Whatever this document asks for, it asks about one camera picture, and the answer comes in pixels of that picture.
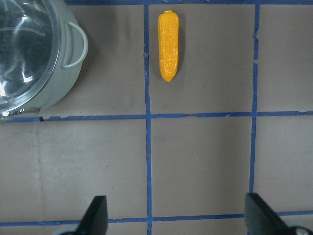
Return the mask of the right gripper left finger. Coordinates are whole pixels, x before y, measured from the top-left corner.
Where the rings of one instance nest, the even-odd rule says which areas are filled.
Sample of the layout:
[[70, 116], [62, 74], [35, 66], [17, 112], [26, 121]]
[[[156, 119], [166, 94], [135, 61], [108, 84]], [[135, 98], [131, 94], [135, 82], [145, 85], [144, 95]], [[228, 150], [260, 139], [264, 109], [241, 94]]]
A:
[[95, 196], [75, 230], [76, 235], [105, 235], [108, 229], [106, 196]]

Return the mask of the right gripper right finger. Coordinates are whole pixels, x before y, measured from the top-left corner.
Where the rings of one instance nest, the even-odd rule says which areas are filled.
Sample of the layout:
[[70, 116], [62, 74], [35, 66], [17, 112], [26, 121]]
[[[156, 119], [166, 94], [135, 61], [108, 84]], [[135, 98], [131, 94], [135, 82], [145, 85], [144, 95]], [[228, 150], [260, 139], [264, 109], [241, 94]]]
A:
[[287, 225], [257, 193], [245, 195], [245, 225], [250, 235], [311, 235], [303, 226]]

